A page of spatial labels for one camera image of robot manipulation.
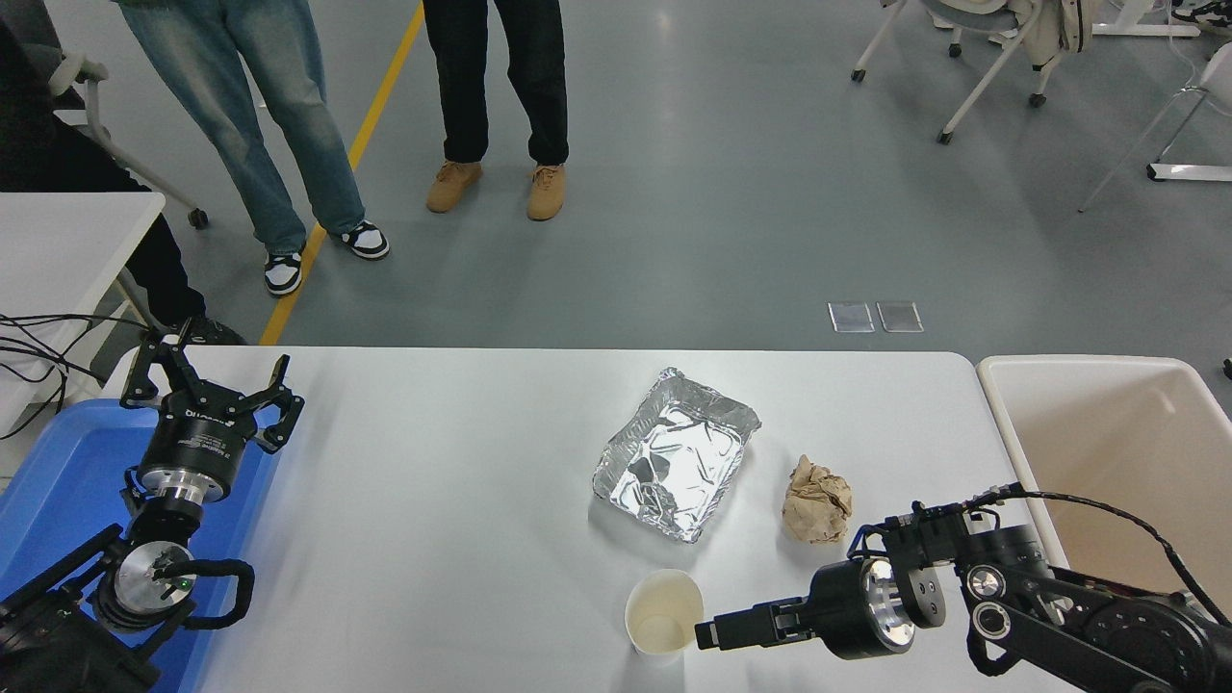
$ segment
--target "black and white sneaker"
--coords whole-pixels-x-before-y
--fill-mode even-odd
[[[1232,27],[1232,2],[1214,0],[1195,7],[1177,7],[1172,11],[1172,16],[1198,25],[1200,28],[1227,30]]]
[[[265,287],[275,296],[286,296],[299,289],[299,253],[265,255]]]
[[[368,219],[363,219],[359,226],[338,238],[342,245],[351,249],[351,253],[365,260],[379,260],[389,254],[389,243],[384,234]]]
[[[181,343],[185,345],[225,344],[244,346],[248,344],[248,340],[240,337],[238,332],[206,316],[193,316],[182,323],[169,324],[168,328],[171,332],[179,333]]]

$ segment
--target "crumpled brown paper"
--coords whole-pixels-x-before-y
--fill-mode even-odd
[[[801,455],[782,503],[787,534],[809,544],[833,544],[846,534],[849,517],[851,487],[846,480]]]

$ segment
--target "leg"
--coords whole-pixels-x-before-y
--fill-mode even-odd
[[[474,163],[488,150],[488,0],[424,0],[445,118],[445,158]]]
[[[47,166],[30,190],[44,192],[138,192],[148,191],[110,154],[76,129],[55,121],[55,141]],[[206,312],[206,300],[188,286],[180,261],[180,247],[163,215],[124,264],[145,290],[150,312],[163,324],[177,324]]]
[[[540,165],[569,158],[564,30],[559,0],[496,0],[509,39],[509,81],[531,122],[530,154]]]
[[[224,5],[227,31],[291,146],[313,215],[334,236],[351,231],[363,221],[363,202],[346,146],[325,107],[325,70],[307,1]]]
[[[121,5],[154,69],[213,143],[271,253],[303,247],[304,227],[261,138],[248,78],[218,0]]]

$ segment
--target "gray floor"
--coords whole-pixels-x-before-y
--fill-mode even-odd
[[[350,141],[414,6],[310,4]],[[198,233],[169,205],[211,313],[255,342],[275,301],[218,158],[112,4],[48,5],[64,43],[111,68],[116,141],[208,210]],[[452,213],[424,208],[442,128],[420,32],[357,169],[393,252],[367,264],[323,248],[281,343],[1161,355],[1196,367],[1232,409],[1220,372],[1232,356],[1230,187],[1151,182],[1147,146],[1076,213],[1190,75],[1167,39],[1099,37],[1056,72],[1040,110],[1015,55],[941,147],[934,137],[998,49],[972,35],[949,59],[918,4],[861,85],[849,73],[885,16],[875,0],[562,5],[573,154],[559,217],[524,213],[527,126],[499,28],[487,174]],[[1175,42],[1199,69],[1217,46]],[[1179,154],[1232,163],[1228,127],[1201,113]],[[925,332],[832,328],[828,301],[883,300],[915,301]]]

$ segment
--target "white tabletop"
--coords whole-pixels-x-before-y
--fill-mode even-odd
[[[164,202],[159,192],[0,194],[0,313],[94,313]],[[81,328],[51,323],[32,332],[62,350]],[[0,326],[0,337],[28,342],[12,327]],[[36,377],[48,369],[47,361],[30,356],[0,353],[0,361]],[[0,434],[37,388],[0,369]]]
[[[961,356],[259,346],[188,355],[202,377],[248,393],[267,383],[281,353],[307,407],[244,556],[257,572],[253,609],[216,636],[198,691],[1072,691],[1025,663],[995,682],[977,673],[950,571],[949,621],[897,657],[848,662],[811,641],[690,649],[652,668],[623,631],[630,589],[660,567],[695,577],[707,618],[806,594],[813,571],[845,546],[781,530],[801,454],[848,478],[853,528],[914,499],[939,504],[1013,481]],[[590,490],[604,444],[664,366],[764,422],[695,545]],[[105,396],[120,392],[124,369]],[[1003,514],[1027,522],[1023,507]]]

